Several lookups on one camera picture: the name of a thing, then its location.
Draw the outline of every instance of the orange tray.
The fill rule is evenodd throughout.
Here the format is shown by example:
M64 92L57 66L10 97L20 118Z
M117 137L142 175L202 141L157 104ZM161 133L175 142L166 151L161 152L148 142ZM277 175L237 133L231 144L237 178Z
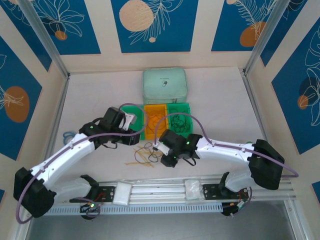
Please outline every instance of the orange tray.
M166 104L144 105L144 110L149 117L148 125L144 130L144 136L145 136L145 139L153 140L155 138L155 130L158 122L164 116L168 115L167 105ZM167 129L169 129L168 118L166 118L160 123L158 131L156 133L156 137L160 138L161 134Z

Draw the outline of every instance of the green plastic container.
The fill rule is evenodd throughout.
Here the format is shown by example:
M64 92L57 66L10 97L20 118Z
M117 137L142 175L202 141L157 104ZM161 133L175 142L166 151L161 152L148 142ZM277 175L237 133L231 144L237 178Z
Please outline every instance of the green plastic container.
M167 104L168 114L174 113L190 113L189 103L170 103ZM182 114L169 116L169 129L175 133L188 137L189 134L192 134L194 125L192 123L192 118Z
M126 112L127 114L136 115L135 123L130 125L130 128L132 130L140 131L144 127L145 116L140 108L138 108L137 106L123 106L121 110ZM145 131L140 133L140 140L145 140Z
M146 69L142 74L142 95L145 105L185 103L188 95L185 70L181 67Z

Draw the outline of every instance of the white leaf drawing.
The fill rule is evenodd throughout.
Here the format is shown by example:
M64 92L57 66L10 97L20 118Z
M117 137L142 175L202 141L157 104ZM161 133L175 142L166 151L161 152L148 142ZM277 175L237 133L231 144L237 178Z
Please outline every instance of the white leaf drawing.
M301 109L311 107L311 126L320 124L320 26L313 34L309 48L305 55L306 73L309 78L309 86L302 94L298 105Z
M6 63L7 56L4 54L0 54L0 70ZM24 97L14 97L10 94L6 93L6 91L0 85L0 110L7 104L7 106L11 104L17 104L23 106L24 104L21 102Z
M30 25L17 4L9 0L1 1L5 3L13 16L26 25ZM55 35L55 32L61 31L82 37L83 32L77 24L85 19L85 15L69 10L69 0L33 0L31 4L42 20L42 23L47 27L47 30L51 30L53 35Z
M276 3L277 0L264 0L262 7L258 8L256 0L237 0L234 5L238 7L238 12L247 25L252 26L255 39L258 39L262 32L262 22L270 15Z
M144 42L150 38L156 39L162 31L166 30L166 26L170 26L171 20L169 13L175 11L181 6L184 0L179 0L177 5L173 5L173 2L177 0L148 0L146 4L151 9L153 14L152 24L143 31L132 31L129 36L130 39L133 39L130 45L143 40ZM145 9L142 9L141 12L138 11L136 14L144 14Z
M292 0L291 0L291 1L289 2L289 4L288 4L287 8L285 9L284 13L282 14L282 16L283 16L286 20L288 20L289 13L290 13L291 11L294 11L294 12L299 11L299 10L302 8L304 2L305 2L305 0L300 0L300 1L298 1L298 2L295 2L295 1L292 1Z

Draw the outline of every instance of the black cable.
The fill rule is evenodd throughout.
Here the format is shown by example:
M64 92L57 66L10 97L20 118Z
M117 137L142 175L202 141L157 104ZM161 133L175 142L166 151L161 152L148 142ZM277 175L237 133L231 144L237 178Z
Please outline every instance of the black cable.
M136 150L136 151L134 152L134 159L135 159L138 163L140 163L140 164L150 164L150 163L157 163L157 162L159 162L159 158L162 156L162 154L160 154L159 156L156 155L156 154L155 154L155 150L153 149L152 152L151 152L151 150L149 149L150 147L152 147L152 143L151 143L151 142L147 142L143 147L141 147L141 148L139 148L138 150ZM139 151L141 151L142 149L146 149L146 150L148 150L149 153L150 153L150 155L148 156L148 160L149 160L148 162L140 162L140 161L138 161L138 159L137 159L137 153L138 153ZM154 159L156 159L156 161L152 161L152 160L150 159L151 156L152 156Z
M95 120L93 120L92 122L95 124L96 122L100 121L103 117L98 117Z
M104 146L106 149L117 149L118 148L118 144L115 142L113 143L115 146L111 147L111 146L107 146L107 144L102 144L102 146Z
M172 108L170 110L171 114L178 113L177 109ZM187 124L187 117L182 114L173 115L170 118L171 128L175 133L184 133L190 129L190 125Z
M165 116L162 112L153 112L153 113L148 113L149 116L149 123L147 125L147 128L154 134L156 126L158 122ZM165 131L166 130L166 124L163 122L158 128L158 131L161 132L161 130Z
M196 162L196 160L193 158L193 157L191 157L191 159L193 160L193 164L191 163L191 162L189 162L187 159L185 159L185 158L182 158L183 160L185 160L188 164L190 164L191 166L195 166L195 165L197 165L197 162Z

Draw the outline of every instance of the wall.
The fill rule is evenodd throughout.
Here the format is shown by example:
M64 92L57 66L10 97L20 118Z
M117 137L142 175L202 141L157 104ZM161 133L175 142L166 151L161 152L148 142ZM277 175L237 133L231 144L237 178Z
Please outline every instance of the wall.
M1 0L0 5L28 40L30 26L12 2ZM34 0L31 4L68 70L75 73L175 66L242 68L276 2Z
M316 120L311 114L315 102L309 99L306 105L301 104L301 99L306 99L301 98L306 90L301 76L306 77L305 83L310 86L307 69L311 65L305 56L307 43L320 26L319 12L320 2L308 0L266 66L266 61L259 59L249 74L268 140L300 174L292 183L314 239L320 239L320 204L312 189L312 183L320 181L320 145L314 146L314 141L319 141L320 127L311 125ZM318 83L316 76L310 75Z
M7 56L5 64L0 69L0 85L4 90L7 90L5 86L13 82L21 81L22 85L26 84L25 90L29 96L30 106L26 117L29 120L26 132L19 132L20 125L23 123L19 123L19 119L9 113L15 107L21 110L18 108L20 105L10 102L10 106L8 106L8 103L5 103L3 108L0 109L0 132L5 131L6 128L9 129L9 134L0 135L1 145L12 141L12 135L18 136L19 133L23 140L22 145L19 145L17 157L7 154L7 152L6 154L0 154L0 189L5 191L0 205L0 239L5 240L9 239L11 231L17 225L15 220L17 201L13 198L15 173L21 167L29 169L43 159L65 80L54 64L51 64L49 69L45 68L1 7L0 37L19 58L15 59L15 68L11 67L9 71L4 71L10 66L14 54ZM1 43L0 51L4 50L3 46ZM25 67L20 67L21 62L27 70L22 69ZM28 76L31 77L20 76L19 74L22 71L26 71ZM35 83L31 82L30 78L35 79ZM36 89L41 91L39 96L37 96ZM36 105L32 114L31 107L33 104Z

